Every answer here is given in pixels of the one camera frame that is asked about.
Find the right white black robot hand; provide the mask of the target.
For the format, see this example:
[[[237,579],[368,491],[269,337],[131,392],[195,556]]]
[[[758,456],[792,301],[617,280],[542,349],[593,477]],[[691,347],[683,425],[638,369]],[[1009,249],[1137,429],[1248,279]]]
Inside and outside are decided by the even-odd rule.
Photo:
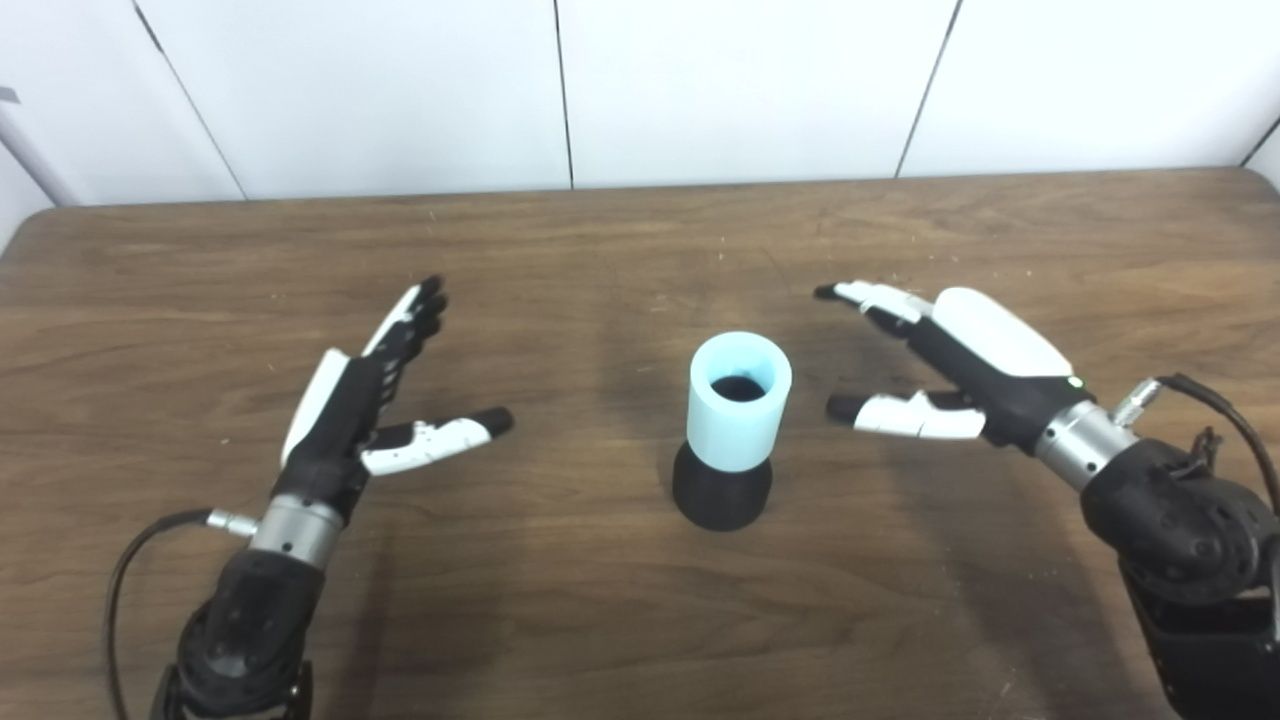
[[[983,438],[1032,456],[1057,415],[1093,400],[1052,343],[980,291],[951,287],[925,300],[890,284],[849,281],[819,286],[814,295],[854,306],[952,384],[913,395],[832,395],[828,416],[854,430]]]

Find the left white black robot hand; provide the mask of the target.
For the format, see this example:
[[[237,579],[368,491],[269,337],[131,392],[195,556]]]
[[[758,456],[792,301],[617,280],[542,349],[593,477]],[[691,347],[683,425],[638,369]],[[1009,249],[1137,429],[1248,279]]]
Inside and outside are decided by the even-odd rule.
[[[329,348],[323,355],[294,410],[273,496],[324,506],[349,524],[371,478],[425,468],[515,427],[507,407],[438,421],[381,424],[404,369],[442,329],[447,304],[443,279],[431,275],[410,286],[361,354]]]

